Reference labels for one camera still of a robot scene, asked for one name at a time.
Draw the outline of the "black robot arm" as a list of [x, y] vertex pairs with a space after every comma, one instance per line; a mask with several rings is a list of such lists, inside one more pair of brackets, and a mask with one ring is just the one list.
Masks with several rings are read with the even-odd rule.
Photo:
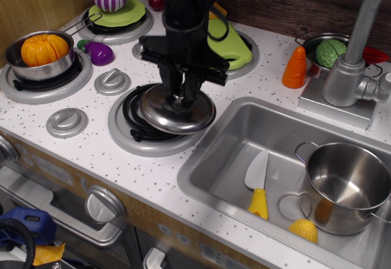
[[209, 12], [217, 0], [164, 0], [162, 22], [165, 35], [142, 36], [142, 59], [156, 63], [168, 95], [181, 96], [186, 103], [195, 100], [202, 83], [224, 85], [229, 63], [208, 44], [222, 41], [208, 32]]

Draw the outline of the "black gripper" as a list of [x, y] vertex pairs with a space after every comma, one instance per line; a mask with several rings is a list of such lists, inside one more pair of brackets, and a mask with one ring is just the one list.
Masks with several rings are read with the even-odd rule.
[[182, 73], [185, 102], [190, 103], [205, 81], [225, 85], [229, 64], [208, 45], [208, 28], [199, 26], [189, 30], [166, 28], [165, 35], [143, 35], [142, 58], [158, 65], [166, 92], [181, 97]]

